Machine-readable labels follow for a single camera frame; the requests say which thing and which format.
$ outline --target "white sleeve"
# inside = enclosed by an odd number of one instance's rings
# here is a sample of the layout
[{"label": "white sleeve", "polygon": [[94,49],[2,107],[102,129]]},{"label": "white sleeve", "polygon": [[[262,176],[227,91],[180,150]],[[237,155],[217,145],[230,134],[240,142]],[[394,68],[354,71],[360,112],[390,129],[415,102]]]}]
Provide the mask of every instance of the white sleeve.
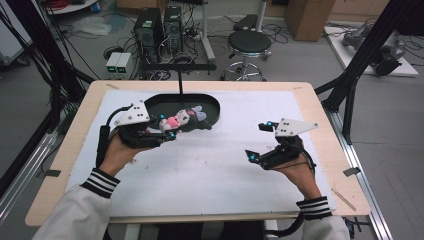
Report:
[{"label": "white sleeve", "polygon": [[305,217],[302,239],[349,240],[349,230],[340,216],[333,216],[327,197],[298,202]]},{"label": "white sleeve", "polygon": [[118,179],[93,169],[85,183],[65,193],[33,239],[103,239],[110,196],[118,184]]}]

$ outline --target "round stool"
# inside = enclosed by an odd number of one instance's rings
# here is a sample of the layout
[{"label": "round stool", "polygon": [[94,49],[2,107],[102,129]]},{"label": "round stool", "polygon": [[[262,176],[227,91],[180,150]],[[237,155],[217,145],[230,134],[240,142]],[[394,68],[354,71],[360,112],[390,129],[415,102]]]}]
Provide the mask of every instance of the round stool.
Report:
[{"label": "round stool", "polygon": [[262,81],[261,70],[248,62],[250,57],[266,57],[271,47],[271,40],[263,33],[240,30],[228,36],[228,49],[234,55],[243,57],[242,62],[231,64],[224,73],[225,80],[258,80]]}]

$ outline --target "plush toy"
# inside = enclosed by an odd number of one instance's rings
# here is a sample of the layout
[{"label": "plush toy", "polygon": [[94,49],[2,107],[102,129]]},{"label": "plush toy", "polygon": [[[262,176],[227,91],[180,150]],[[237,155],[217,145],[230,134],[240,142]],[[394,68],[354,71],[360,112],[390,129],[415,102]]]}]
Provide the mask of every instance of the plush toy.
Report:
[{"label": "plush toy", "polygon": [[161,132],[178,130],[190,132],[194,129],[212,129],[212,125],[206,120],[206,113],[202,112],[202,106],[186,108],[178,111],[175,116],[159,121]]}]

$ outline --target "striped cuff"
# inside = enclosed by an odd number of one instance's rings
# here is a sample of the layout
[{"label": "striped cuff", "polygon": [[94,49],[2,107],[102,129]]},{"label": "striped cuff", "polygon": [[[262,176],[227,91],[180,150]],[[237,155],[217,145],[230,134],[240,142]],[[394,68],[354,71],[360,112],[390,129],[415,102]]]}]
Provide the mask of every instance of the striped cuff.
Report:
[{"label": "striped cuff", "polygon": [[319,197],[296,203],[306,220],[322,219],[332,216],[327,197]]},{"label": "striped cuff", "polygon": [[121,181],[107,175],[102,170],[93,168],[90,176],[81,185],[81,187],[86,188],[101,197],[110,198],[113,190],[115,190],[115,187],[118,186],[120,182]]}]

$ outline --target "floor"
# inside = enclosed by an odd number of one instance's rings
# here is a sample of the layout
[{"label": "floor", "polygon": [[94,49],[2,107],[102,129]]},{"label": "floor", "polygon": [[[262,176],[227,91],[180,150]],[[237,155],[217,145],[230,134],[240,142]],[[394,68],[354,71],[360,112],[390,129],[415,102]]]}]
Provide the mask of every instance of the floor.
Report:
[{"label": "floor", "polygon": [[[238,5],[227,2],[216,0],[210,3],[209,16],[213,17],[208,21],[209,31],[214,33],[210,34],[213,36],[209,39],[217,58],[217,70],[209,75],[207,72],[192,72],[190,75],[183,75],[184,80],[219,80],[222,70],[236,61],[236,58],[228,58],[226,39],[222,37],[231,33],[233,23],[222,16],[227,15],[233,21],[238,21],[238,14],[256,13],[256,1],[249,0],[252,4]],[[106,15],[116,13],[115,4],[113,0],[103,3],[102,12],[98,14],[85,9],[57,16],[57,20],[63,28],[69,28],[69,24],[82,17],[104,16],[105,22],[113,25],[111,33],[107,36],[95,37],[84,33],[69,36],[71,43],[99,78],[108,79],[103,52],[116,44],[122,45],[125,42],[123,37],[131,37],[132,22],[117,15]],[[227,4],[227,7],[219,7],[222,6],[220,4]],[[197,7],[195,16],[199,16],[199,12]],[[264,20],[265,25],[271,23],[285,27],[283,19]],[[298,42],[293,41],[286,31],[284,36],[285,38],[279,35],[277,39],[280,42],[287,40],[287,43],[274,43],[272,56],[266,61],[253,60],[268,81],[309,82],[314,87],[319,87],[343,72],[341,63],[325,37],[318,42]],[[424,44],[422,39],[412,40]],[[199,56],[196,63],[205,62],[205,53],[200,44],[197,49]],[[421,184],[424,172],[424,109],[421,107],[424,101],[424,50],[415,50],[412,53],[421,58],[409,52],[404,57],[409,63],[417,64],[414,66],[419,72],[417,77],[361,77],[355,98],[352,141],[393,239],[418,240],[424,235],[424,191]],[[78,69],[94,77],[73,50],[71,58]],[[176,74],[172,74],[168,81],[176,79]],[[323,93],[319,98],[324,100],[327,95],[328,93]],[[33,64],[28,67],[13,64],[0,71],[0,111],[3,116],[0,124],[1,175],[47,114],[48,101],[49,88]],[[52,159],[53,156],[46,161],[46,166]],[[24,219],[41,183],[42,179],[37,177],[31,180],[1,224],[0,240],[30,239],[34,235],[37,229],[27,227]],[[359,221],[368,222],[368,219],[361,217]],[[278,221],[279,229],[284,229],[289,224],[290,221]],[[355,239],[376,239],[371,227],[364,225],[361,230],[362,232],[359,232],[356,228]],[[122,226],[111,226],[114,239],[122,239],[124,231]],[[297,232],[288,239],[299,238],[300,232]]]}]

